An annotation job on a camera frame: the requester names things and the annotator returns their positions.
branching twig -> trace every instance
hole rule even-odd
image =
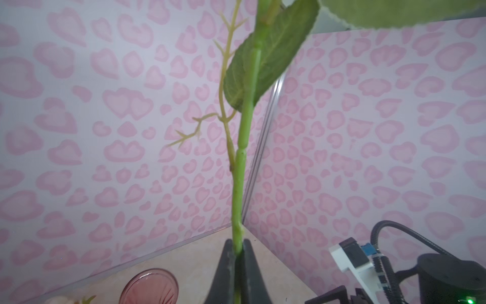
[[[228,149],[228,157],[229,157],[229,170],[233,172],[233,168],[235,167],[235,145],[233,144],[233,140],[231,139],[231,134],[229,132],[229,126],[228,122],[231,120],[231,118],[234,117],[234,114],[231,115],[231,118],[228,119],[226,117],[226,111],[225,111],[225,102],[223,99],[223,81],[225,79],[226,75],[226,69],[228,68],[228,61],[232,56],[231,53],[231,42],[233,40],[233,34],[236,30],[236,18],[238,17],[238,11],[240,9],[240,4],[242,0],[236,0],[235,3],[235,9],[233,11],[233,16],[231,18],[231,23],[228,25],[228,21],[226,18],[221,14],[221,17],[223,19],[223,22],[226,24],[228,28],[228,39],[226,40],[226,48],[223,51],[223,48],[220,48],[218,43],[216,43],[216,46],[220,51],[222,51],[223,54],[223,63],[221,65],[221,77],[219,81],[219,107],[221,109],[221,121],[223,122],[223,125],[225,126],[225,134],[226,134],[226,147]]]
[[[245,18],[243,19],[242,21],[238,22],[237,24],[235,24],[235,28],[234,30],[236,31],[240,26],[242,26],[245,22],[248,21],[248,18]]]
[[[238,112],[238,111],[237,111],[237,110],[233,110],[233,113],[231,113],[231,115],[229,115],[229,116],[226,118],[226,120],[223,120],[223,118],[222,118],[222,117],[219,117],[219,120],[220,120],[220,121],[221,121],[223,124],[224,124],[224,123],[229,123],[229,122],[230,122],[230,121],[233,119],[233,117],[235,117],[236,112]]]
[[[179,136],[180,136],[181,138],[180,138],[180,139],[178,139],[178,140],[176,140],[176,141],[175,141],[175,142],[173,142],[173,143],[168,144],[167,146],[168,146],[168,147],[170,147],[170,146],[173,146],[173,145],[179,144],[179,147],[181,147],[181,146],[182,146],[182,144],[183,144],[183,143],[184,143],[184,142],[185,142],[187,139],[189,139],[189,138],[191,138],[191,137],[194,137],[194,136],[196,136],[196,135],[198,135],[198,134],[199,134],[199,130],[201,129],[201,123],[202,123],[204,120],[206,120],[206,119],[208,119],[208,118],[210,118],[210,117],[213,117],[213,116],[218,116],[218,113],[216,113],[216,112],[215,112],[215,113],[209,113],[209,114],[206,114],[206,115],[204,115],[203,117],[199,117],[199,118],[197,118],[197,117],[193,117],[192,119],[194,119],[195,121],[197,121],[197,127],[196,127],[196,129],[194,130],[194,132],[193,132],[193,133],[191,133],[191,134],[184,134],[184,133],[182,133],[181,131],[176,130],[176,132],[179,134]]]

pink glass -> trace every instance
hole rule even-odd
[[[167,270],[153,268],[142,271],[123,289],[119,304],[175,304],[179,285]]]

floor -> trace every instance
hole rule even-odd
[[[205,301],[224,242],[231,228],[213,233],[153,259],[119,271],[98,282],[75,289],[66,296],[81,299],[96,295],[91,304],[116,304],[126,283],[141,271],[164,268],[179,284],[177,304],[201,304]],[[258,260],[267,291],[274,304],[303,304],[316,296],[290,269],[277,259],[251,232],[246,230]]]

pink heart pattern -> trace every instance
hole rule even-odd
[[[220,112],[213,39],[226,39],[219,13],[229,18],[228,1],[119,0],[89,10],[83,0],[2,4],[12,18],[0,23],[0,268],[13,268],[0,278],[0,303],[23,302],[229,222],[231,173],[217,117],[202,123],[200,139],[167,146],[180,138],[176,131],[193,131],[193,117]],[[245,6],[238,21],[249,20],[234,43],[254,24],[255,10]],[[89,13],[106,9],[119,13]],[[161,26],[175,34],[160,40]],[[248,164],[269,97],[255,109]],[[302,115],[312,119],[316,108]],[[234,142],[239,120],[230,123]],[[311,153],[310,140],[324,127],[294,145]],[[311,171],[313,159],[306,161]],[[274,204],[287,202],[281,194]]]
[[[477,230],[486,220],[486,61],[478,55],[486,52],[485,24],[473,18],[304,42],[245,225],[314,292],[354,288],[328,248],[350,236],[369,242],[383,219],[486,266],[486,235]],[[381,246],[397,269],[425,252],[397,230],[380,237],[389,238]],[[410,295],[418,285],[406,288],[417,303]]]

leaf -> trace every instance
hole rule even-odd
[[[296,0],[270,25],[261,51],[261,65],[255,92],[255,105],[285,69],[314,26],[319,13],[317,0]],[[241,112],[245,66],[253,47],[253,33],[236,50],[223,82],[226,100]]]
[[[320,0],[347,24],[393,28],[441,21],[485,5],[486,0]]]

